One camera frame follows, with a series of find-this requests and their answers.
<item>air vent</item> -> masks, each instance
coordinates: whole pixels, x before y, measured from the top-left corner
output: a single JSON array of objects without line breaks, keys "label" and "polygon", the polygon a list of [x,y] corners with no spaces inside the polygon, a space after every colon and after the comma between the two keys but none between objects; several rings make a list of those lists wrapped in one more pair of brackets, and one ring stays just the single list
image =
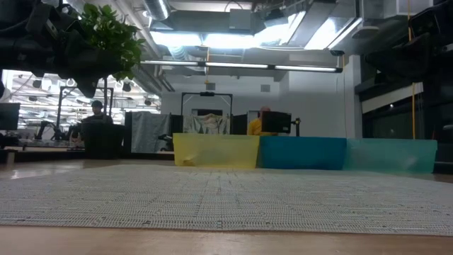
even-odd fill
[{"label": "air vent", "polygon": [[261,84],[261,92],[270,92],[270,85],[269,84]]},{"label": "air vent", "polygon": [[215,90],[215,83],[208,83],[206,84],[207,91],[214,91]]}]

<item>man in yellow shirt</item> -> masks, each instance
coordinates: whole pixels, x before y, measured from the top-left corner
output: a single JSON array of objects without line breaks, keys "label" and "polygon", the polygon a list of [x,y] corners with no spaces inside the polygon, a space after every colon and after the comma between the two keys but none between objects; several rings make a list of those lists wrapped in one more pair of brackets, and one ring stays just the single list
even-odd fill
[{"label": "man in yellow shirt", "polygon": [[260,109],[260,117],[256,118],[255,120],[252,120],[248,124],[247,135],[260,135],[260,136],[277,135],[277,133],[261,132],[261,125],[262,125],[261,120],[263,119],[263,112],[266,112],[266,111],[270,111],[270,108],[267,107],[267,106],[261,107],[261,109]]}]

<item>yellow shirt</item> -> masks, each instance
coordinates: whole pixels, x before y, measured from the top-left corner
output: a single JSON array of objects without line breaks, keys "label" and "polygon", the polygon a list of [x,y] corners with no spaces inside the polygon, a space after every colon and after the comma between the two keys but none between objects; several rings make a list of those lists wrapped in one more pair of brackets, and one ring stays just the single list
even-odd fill
[{"label": "yellow shirt", "polygon": [[277,133],[261,132],[261,120],[260,118],[256,118],[248,124],[247,135],[271,136],[277,135]]}]

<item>potted plant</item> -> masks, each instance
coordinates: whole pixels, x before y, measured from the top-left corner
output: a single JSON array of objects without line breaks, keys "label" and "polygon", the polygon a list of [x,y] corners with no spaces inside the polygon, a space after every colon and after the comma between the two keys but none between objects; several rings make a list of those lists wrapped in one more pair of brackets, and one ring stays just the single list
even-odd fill
[{"label": "potted plant", "polygon": [[[139,29],[128,25],[125,18],[118,20],[116,11],[109,5],[94,6],[84,5],[84,13],[81,15],[81,25],[84,28],[88,42],[102,50],[107,50],[120,57],[122,71],[112,74],[117,81],[129,78],[134,74],[131,68],[140,63],[142,51],[140,46],[145,40],[137,39]],[[106,116],[106,103],[104,103],[104,115]],[[124,137],[124,126],[107,123],[106,118],[101,123],[83,123],[82,132],[85,140],[85,150],[89,157],[97,159],[118,158],[122,152],[121,144]]]}]

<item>yellow plastic bin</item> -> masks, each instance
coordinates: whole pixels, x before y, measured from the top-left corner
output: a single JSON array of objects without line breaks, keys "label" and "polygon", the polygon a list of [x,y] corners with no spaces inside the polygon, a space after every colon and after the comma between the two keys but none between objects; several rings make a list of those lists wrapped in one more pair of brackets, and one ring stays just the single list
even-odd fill
[{"label": "yellow plastic bin", "polygon": [[254,169],[259,136],[174,134],[177,166]]}]

